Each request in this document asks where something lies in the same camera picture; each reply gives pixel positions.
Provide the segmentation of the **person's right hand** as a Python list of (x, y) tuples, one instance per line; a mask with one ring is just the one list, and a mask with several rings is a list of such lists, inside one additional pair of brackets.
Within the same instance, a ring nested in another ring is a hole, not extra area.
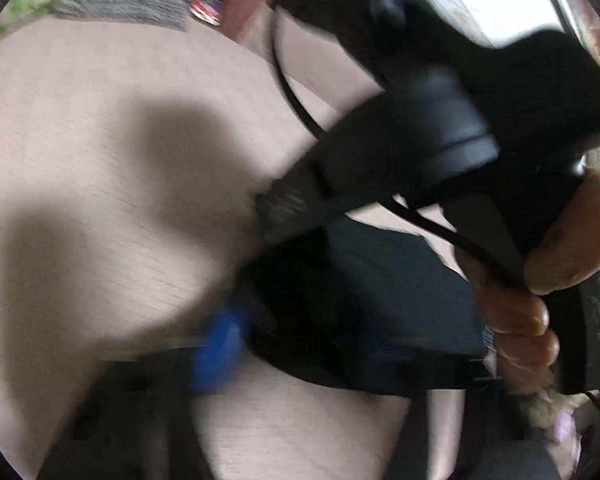
[(460, 248), (458, 266), (474, 289), (495, 335), (498, 374), (515, 392), (532, 393), (554, 382), (550, 366), (559, 340), (548, 328), (542, 296), (580, 284), (600, 270), (600, 170), (588, 172), (577, 194), (524, 264), (527, 288), (507, 288)]

